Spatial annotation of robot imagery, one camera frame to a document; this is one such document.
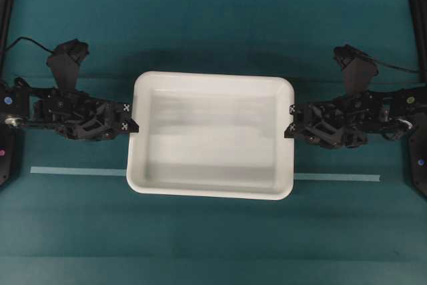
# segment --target teal tablecloth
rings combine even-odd
[[[297,100],[344,88],[344,43],[416,67],[408,0],[15,0],[9,42],[90,44],[79,89],[130,100],[148,70],[277,75]],[[5,74],[53,85],[46,54],[8,53]],[[415,75],[381,69],[375,89]],[[379,174],[380,183],[296,181],[279,202],[136,194],[124,178],[30,174],[31,166],[124,168],[127,138],[26,131],[19,175],[0,189],[0,284],[425,284],[427,202],[406,142],[296,145],[296,171]]]

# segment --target blue tape line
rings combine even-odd
[[[126,176],[126,170],[111,170],[107,168],[67,168],[32,166],[30,172],[32,174]]]
[[[332,180],[342,182],[380,182],[380,175],[295,173],[295,180]]]
[[[68,167],[37,167],[32,166],[32,174],[54,175],[90,175],[90,176],[126,176],[126,170],[108,168],[68,168]],[[295,173],[295,180],[331,180],[342,182],[379,182],[380,175],[364,174],[314,174]]]

